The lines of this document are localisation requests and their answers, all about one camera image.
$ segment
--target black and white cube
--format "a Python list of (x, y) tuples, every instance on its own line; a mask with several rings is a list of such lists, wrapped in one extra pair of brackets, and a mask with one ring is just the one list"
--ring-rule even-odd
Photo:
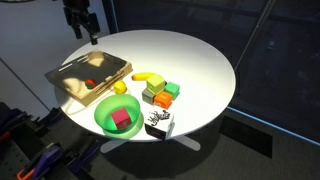
[(174, 127), (173, 118), (174, 115), (167, 109), (153, 106), (144, 121), (146, 132), (158, 139), (168, 139)]

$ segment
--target wooden tray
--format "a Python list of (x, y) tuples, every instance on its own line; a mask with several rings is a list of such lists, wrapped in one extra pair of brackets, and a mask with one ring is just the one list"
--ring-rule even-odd
[[(45, 76), (51, 84), (87, 106), (130, 72), (131, 63), (93, 50), (46, 73)], [(97, 86), (88, 89), (85, 85), (87, 79), (94, 79)]]

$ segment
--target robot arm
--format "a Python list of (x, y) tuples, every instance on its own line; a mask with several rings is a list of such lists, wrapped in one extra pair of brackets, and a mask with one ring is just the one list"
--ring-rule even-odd
[(100, 32), (100, 26), (97, 15), (88, 12), (89, 0), (63, 0), (63, 4), (67, 23), (74, 30), (77, 39), (82, 38), (80, 31), (82, 25), (89, 33), (91, 44), (98, 44), (97, 33)]

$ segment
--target yellow lemon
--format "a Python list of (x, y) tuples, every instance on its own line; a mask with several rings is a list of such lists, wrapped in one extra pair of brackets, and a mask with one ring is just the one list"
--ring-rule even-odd
[(116, 94), (124, 94), (127, 91), (127, 86), (126, 83), (123, 81), (117, 81), (113, 85), (113, 91)]

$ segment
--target green bowl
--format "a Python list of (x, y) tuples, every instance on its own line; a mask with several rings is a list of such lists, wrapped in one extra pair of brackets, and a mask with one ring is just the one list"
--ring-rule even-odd
[[(126, 108), (132, 123), (126, 128), (118, 130), (111, 113), (121, 108)], [(128, 134), (127, 132), (137, 124), (138, 120), (141, 121), (141, 117), (143, 121), (139, 101), (129, 94), (115, 94), (107, 97), (98, 104), (94, 112), (94, 119), (105, 134), (114, 134), (115, 137), (123, 133)]]

